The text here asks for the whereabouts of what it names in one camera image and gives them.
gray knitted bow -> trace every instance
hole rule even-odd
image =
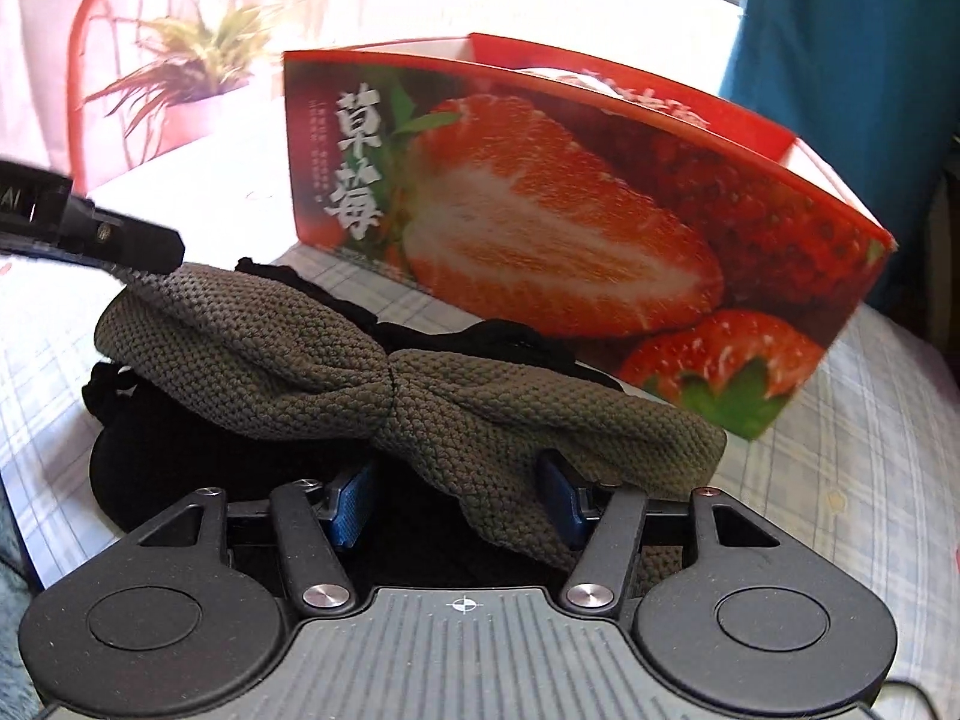
[[[459,498],[483,538],[551,565],[574,556],[536,501],[536,452],[593,481],[685,499],[726,435],[701,418],[528,365],[450,352],[387,355],[347,319],[268,279],[201,265],[120,274],[99,351],[252,439],[357,437]]]

ridged surface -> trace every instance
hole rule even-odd
[[[471,610],[454,604],[466,597]],[[364,613],[310,622],[280,667],[197,720],[704,720],[648,675],[611,624],[536,589],[381,590]],[[857,710],[845,717],[865,720]],[[65,709],[51,720],[77,720]]]

curtain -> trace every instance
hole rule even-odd
[[[960,121],[960,0],[747,0],[721,95],[810,143],[893,233],[882,307]]]

circular cap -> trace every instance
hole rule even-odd
[[[566,591],[566,600],[575,607],[600,608],[613,601],[613,591],[603,584],[594,584],[585,581],[584,584],[575,584]]]
[[[788,653],[816,644],[827,632],[822,605],[795,590],[753,587],[728,595],[717,608],[717,622],[732,640],[771,653]]]
[[[184,640],[200,622],[200,606],[186,593],[166,587],[131,587],[99,601],[86,624],[105,645],[147,652]]]
[[[304,603],[315,608],[342,607],[349,600],[349,590],[339,584],[314,584],[304,590]]]

box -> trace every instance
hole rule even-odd
[[[301,241],[748,439],[896,247],[788,130],[596,57],[470,34],[284,73]]]

